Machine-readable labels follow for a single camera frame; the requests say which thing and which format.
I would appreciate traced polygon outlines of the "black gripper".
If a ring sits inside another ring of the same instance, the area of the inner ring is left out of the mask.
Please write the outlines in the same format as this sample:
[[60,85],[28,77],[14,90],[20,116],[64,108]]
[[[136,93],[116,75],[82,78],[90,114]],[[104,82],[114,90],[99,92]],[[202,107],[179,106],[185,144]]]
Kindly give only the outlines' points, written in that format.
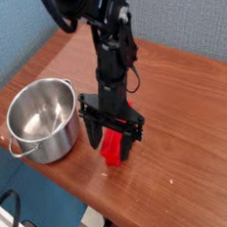
[[97,94],[80,93],[79,114],[85,121],[88,140],[97,149],[102,139],[103,127],[121,133],[120,160],[127,160],[132,143],[141,141],[145,118],[130,107],[126,94],[127,77],[98,82]]

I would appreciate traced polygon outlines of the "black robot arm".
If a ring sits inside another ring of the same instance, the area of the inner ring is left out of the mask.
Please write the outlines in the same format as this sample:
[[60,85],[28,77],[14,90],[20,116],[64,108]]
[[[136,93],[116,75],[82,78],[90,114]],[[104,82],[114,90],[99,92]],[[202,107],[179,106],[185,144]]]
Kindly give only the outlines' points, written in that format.
[[126,0],[41,0],[54,22],[74,33],[80,20],[90,25],[98,59],[97,94],[79,94],[79,113],[91,146],[96,149],[103,128],[121,133],[118,158],[126,160],[132,144],[142,139],[145,118],[128,103],[127,72],[138,59],[132,16]]

